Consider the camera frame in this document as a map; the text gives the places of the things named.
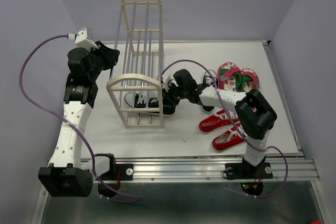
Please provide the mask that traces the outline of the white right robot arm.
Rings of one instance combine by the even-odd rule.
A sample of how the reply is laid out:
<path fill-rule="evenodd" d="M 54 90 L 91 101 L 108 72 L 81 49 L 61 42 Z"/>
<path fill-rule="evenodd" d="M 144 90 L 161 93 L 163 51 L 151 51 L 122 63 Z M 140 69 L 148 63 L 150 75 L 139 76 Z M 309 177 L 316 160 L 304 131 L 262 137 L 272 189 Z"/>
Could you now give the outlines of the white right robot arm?
<path fill-rule="evenodd" d="M 277 115 L 259 90 L 237 93 L 217 89 L 216 80 L 210 76 L 198 84 L 186 69 L 172 76 L 162 76 L 161 84 L 166 105 L 177 105 L 180 100 L 187 99 L 190 103 L 212 109 L 212 115 L 199 124 L 202 132 L 231 125 L 232 128 L 213 139 L 213 148 L 225 151 L 246 142 L 241 170 L 248 177 L 260 172 L 268 132 L 273 128 Z"/>

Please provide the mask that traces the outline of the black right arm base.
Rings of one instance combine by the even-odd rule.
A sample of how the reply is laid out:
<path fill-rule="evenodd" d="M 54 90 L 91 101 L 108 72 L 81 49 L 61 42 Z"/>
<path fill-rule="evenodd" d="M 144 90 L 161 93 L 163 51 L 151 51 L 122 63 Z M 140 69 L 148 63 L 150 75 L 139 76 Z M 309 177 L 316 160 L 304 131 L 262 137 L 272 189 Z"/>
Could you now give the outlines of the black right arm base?
<path fill-rule="evenodd" d="M 263 180 L 274 177 L 269 162 L 262 161 L 253 166 L 244 159 L 241 163 L 227 163 L 222 176 L 226 180 L 241 180 L 242 192 L 254 198 L 261 196 L 264 189 Z"/>

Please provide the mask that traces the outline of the black sneaker white laces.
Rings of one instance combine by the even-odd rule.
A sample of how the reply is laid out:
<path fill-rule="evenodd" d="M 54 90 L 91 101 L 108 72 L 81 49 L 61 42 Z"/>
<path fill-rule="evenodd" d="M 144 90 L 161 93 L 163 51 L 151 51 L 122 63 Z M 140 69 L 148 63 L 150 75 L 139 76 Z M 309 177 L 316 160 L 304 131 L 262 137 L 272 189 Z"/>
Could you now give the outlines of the black sneaker white laces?
<path fill-rule="evenodd" d="M 124 102 L 127 107 L 134 109 L 156 109 L 159 107 L 159 100 L 156 97 L 143 96 L 140 93 L 127 93 L 124 95 Z M 172 116 L 175 113 L 175 107 L 163 105 L 163 115 Z"/>

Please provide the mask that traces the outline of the beige chrome shoe shelf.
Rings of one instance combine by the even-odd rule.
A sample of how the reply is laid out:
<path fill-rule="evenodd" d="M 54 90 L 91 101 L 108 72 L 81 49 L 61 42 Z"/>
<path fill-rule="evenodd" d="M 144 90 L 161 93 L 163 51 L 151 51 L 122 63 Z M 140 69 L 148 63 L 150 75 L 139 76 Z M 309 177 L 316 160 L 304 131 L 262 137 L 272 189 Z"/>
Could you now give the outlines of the beige chrome shoe shelf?
<path fill-rule="evenodd" d="M 129 108 L 124 102 L 124 95 L 129 92 L 162 98 L 163 2 L 121 0 L 120 4 L 113 47 L 120 50 L 121 65 L 107 82 L 108 95 L 125 128 L 163 128 L 162 101 L 156 109 Z"/>

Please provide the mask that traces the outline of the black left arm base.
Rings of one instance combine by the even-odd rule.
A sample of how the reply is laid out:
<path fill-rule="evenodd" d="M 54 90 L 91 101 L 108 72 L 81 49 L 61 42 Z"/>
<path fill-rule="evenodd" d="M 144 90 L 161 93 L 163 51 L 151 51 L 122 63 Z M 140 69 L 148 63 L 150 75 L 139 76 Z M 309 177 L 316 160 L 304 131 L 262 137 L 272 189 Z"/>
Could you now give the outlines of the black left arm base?
<path fill-rule="evenodd" d="M 98 177 L 114 190 L 121 189 L 121 182 L 133 180 L 133 164 L 117 163 L 115 156 L 111 153 L 100 153 L 94 156 Z"/>

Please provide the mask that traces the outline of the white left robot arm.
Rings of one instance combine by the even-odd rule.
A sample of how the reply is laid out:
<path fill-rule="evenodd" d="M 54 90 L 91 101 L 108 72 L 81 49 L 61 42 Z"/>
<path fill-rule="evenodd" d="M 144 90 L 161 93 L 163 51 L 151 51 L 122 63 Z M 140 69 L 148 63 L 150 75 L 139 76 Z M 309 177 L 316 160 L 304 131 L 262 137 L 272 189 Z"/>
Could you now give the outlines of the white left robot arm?
<path fill-rule="evenodd" d="M 96 41 L 96 48 L 68 52 L 64 113 L 58 141 L 47 167 L 38 178 L 52 197 L 87 197 L 92 191 L 93 172 L 81 166 L 82 136 L 98 93 L 100 73 L 112 69 L 120 52 Z"/>

